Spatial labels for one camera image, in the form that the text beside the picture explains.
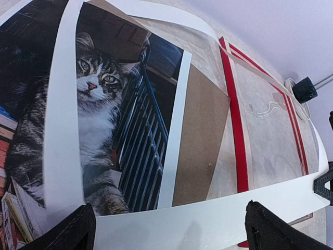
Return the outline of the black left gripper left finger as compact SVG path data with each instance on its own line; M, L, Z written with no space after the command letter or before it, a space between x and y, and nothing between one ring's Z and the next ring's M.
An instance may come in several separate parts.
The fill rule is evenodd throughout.
M93 249L96 217L91 204L82 205L47 233L22 247L25 250Z

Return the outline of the cat photo print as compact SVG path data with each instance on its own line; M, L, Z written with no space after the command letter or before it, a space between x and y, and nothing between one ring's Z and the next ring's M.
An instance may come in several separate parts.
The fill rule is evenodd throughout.
M1 25L1 157L45 207L78 190L98 216L158 207L183 50L102 1L31 1Z

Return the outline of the white mat board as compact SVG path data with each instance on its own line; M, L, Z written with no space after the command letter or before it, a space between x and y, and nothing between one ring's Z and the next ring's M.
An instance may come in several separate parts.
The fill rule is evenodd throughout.
M84 203L79 156L75 29L82 1L69 1L61 16L51 65L45 120L45 198L49 217L61 220ZM284 222L329 205L314 193L328 169L318 141L318 172L235 195L171 206L175 162L168 161L160 208L97 218L96 249L226 249L247 238L246 206L261 202Z

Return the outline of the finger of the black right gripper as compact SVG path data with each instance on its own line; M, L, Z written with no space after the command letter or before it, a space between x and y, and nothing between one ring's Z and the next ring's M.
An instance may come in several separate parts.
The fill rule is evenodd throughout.
M330 206L332 206L332 190L325 186L327 183L329 183L329 187L331 187L332 170L328 170L325 174L314 180L313 190L315 194L330 201Z

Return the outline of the red wooden picture frame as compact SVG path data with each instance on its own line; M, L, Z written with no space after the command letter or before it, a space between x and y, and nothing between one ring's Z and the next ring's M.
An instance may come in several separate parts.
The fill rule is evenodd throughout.
M233 126L234 143L235 143L235 155L236 155L236 177L237 177L237 192L246 192L250 190L249 177L250 177L250 147L246 146L247 133L245 132L245 119L241 117L240 110L240 94L237 93L236 88L236 73L232 69L231 59L224 53L224 51L229 51L233 56L241 61L254 66L256 69L260 70L262 73L268 75L268 73L263 70L257 63L250 59L247 55L237 49L235 46L227 42L223 37L219 38L219 43L221 45L221 59L222 65L225 73L225 80L228 95L231 99L230 111L231 120ZM281 108L285 108L288 114L288 121L290 121L292 127L291 138L295 140L295 145L297 148L297 158L300 161L301 175L305 176L309 174L308 161L305 156L304 144L302 141L302 136L299 128L299 124L296 118L295 108L292 104L292 100L287 94L284 94L282 90L274 87L277 91L278 97L281 97L282 104Z

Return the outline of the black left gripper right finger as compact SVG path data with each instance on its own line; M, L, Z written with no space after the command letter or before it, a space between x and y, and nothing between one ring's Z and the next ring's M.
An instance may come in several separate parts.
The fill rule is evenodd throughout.
M250 201L246 207L246 233L250 250L331 250L291 227L259 202Z

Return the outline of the brown backing cardboard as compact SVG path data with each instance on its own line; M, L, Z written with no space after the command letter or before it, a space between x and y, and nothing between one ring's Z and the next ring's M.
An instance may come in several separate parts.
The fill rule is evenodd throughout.
M158 36L101 1L76 27L76 83L84 199L100 215L160 208L168 161L171 206L205 201L229 97L177 38Z

